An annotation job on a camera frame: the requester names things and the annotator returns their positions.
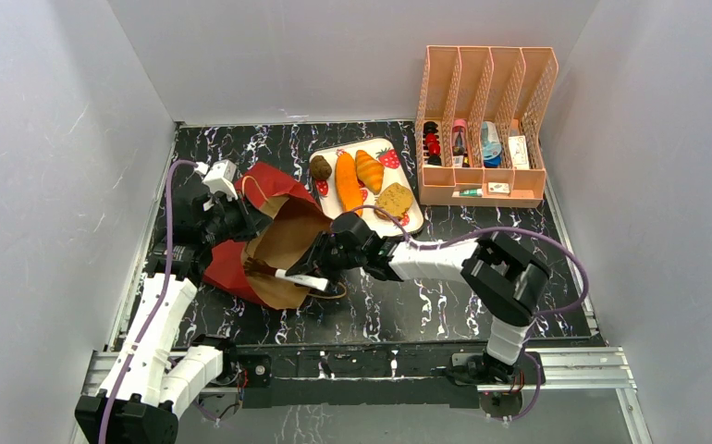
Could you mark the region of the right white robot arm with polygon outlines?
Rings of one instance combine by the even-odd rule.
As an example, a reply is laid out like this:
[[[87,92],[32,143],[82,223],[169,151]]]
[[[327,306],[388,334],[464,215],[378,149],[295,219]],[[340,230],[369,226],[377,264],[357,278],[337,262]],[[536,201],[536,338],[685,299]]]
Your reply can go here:
[[[523,343],[550,271],[511,236],[490,232],[450,242],[415,242],[381,236],[348,212],[338,216],[329,231],[320,232],[287,273],[333,280],[354,268],[383,281],[464,283],[492,315],[485,351],[454,358],[435,375],[475,386],[508,384],[520,373]]]

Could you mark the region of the red brown paper bag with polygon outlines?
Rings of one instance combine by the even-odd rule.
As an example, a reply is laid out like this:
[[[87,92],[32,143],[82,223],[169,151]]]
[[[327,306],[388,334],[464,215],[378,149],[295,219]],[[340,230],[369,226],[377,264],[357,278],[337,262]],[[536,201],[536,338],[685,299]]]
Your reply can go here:
[[[205,270],[203,282],[266,308],[300,308],[310,293],[308,288],[265,274],[247,274],[244,262],[256,259],[288,269],[301,259],[319,232],[329,230],[332,219],[304,185],[264,162],[247,170],[235,187],[246,193],[261,215],[269,217],[270,225],[253,240],[228,240],[214,247],[213,262]]]

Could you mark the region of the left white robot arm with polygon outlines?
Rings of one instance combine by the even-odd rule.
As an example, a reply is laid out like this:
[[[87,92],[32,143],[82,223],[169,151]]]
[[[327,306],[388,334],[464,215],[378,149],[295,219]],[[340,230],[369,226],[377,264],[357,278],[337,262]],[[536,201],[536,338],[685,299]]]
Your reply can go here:
[[[181,357],[173,356],[179,323],[214,248],[251,241],[270,222],[260,210],[267,196],[255,179],[208,177],[204,184],[206,192],[184,204],[166,195],[166,234],[149,253],[127,337],[99,388],[82,395],[75,408],[89,443],[173,443],[180,417],[201,405],[208,386],[235,389],[242,404],[247,387],[270,381],[270,358],[240,353],[226,337],[201,335]]]

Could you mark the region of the tan round fake bread slice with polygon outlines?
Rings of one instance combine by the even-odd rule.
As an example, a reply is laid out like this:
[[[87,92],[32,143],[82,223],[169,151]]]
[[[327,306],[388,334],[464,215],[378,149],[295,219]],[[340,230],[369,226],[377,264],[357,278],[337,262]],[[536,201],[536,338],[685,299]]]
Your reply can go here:
[[[400,221],[412,207],[414,196],[412,191],[400,183],[392,183],[385,187],[375,200],[374,205],[383,210],[377,212],[379,218],[388,220],[388,216]]]

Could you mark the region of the fake bread loaf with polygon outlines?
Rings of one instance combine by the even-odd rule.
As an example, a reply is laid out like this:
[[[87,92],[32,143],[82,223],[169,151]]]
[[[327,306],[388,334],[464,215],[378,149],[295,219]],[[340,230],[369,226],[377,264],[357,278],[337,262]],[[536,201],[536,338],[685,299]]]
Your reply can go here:
[[[353,156],[343,152],[338,156],[335,166],[335,185],[338,199],[344,212],[355,210],[360,216],[363,204],[362,190],[356,174]]]
[[[358,150],[355,157],[358,180],[373,194],[383,189],[385,166],[364,150]]]

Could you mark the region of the brown round fake bread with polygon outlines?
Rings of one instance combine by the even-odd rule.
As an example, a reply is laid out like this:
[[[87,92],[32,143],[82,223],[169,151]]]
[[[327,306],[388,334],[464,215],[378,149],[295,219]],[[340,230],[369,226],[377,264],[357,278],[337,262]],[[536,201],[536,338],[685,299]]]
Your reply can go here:
[[[311,158],[310,175],[316,181],[328,181],[333,174],[333,168],[322,155],[315,155]]]

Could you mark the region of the metal tongs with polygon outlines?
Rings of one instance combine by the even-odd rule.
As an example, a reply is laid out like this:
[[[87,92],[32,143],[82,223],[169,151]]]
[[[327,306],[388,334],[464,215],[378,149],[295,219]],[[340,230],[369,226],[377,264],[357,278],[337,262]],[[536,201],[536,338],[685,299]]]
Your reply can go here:
[[[264,261],[254,258],[247,258],[243,267],[245,274],[263,274],[313,290],[325,291],[329,285],[329,280],[324,277],[313,277],[308,275],[291,276],[287,274],[286,269],[270,266]]]

